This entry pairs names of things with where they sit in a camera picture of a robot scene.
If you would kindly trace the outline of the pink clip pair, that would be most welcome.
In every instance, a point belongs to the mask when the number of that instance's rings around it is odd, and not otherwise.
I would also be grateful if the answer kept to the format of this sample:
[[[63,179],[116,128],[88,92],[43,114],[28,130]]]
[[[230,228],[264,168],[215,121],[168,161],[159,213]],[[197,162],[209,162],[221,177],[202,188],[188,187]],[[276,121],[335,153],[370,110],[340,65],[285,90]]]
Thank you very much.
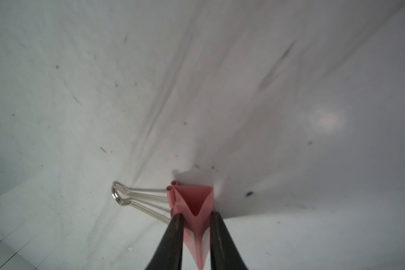
[[[214,188],[211,186],[182,185],[178,180],[164,190],[137,190],[115,181],[111,193],[121,206],[132,206],[139,211],[169,224],[171,218],[148,208],[153,203],[168,204],[171,217],[184,216],[183,242],[190,251],[196,266],[202,270],[209,253],[208,229],[214,209]]]

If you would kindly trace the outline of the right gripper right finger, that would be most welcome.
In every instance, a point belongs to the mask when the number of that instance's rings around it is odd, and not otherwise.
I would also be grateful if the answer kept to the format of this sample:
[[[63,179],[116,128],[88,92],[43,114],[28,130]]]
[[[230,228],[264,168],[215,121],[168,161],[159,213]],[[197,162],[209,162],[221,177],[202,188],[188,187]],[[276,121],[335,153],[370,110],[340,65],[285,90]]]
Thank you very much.
[[[212,270],[248,270],[222,216],[215,211],[210,215],[210,265]]]

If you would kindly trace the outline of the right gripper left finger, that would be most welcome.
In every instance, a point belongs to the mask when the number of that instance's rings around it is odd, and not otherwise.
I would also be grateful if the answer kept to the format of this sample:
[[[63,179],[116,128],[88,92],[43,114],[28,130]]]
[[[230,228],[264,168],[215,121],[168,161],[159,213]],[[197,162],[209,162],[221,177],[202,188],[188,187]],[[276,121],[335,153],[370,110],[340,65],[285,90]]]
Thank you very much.
[[[181,270],[185,218],[173,216],[145,270]]]

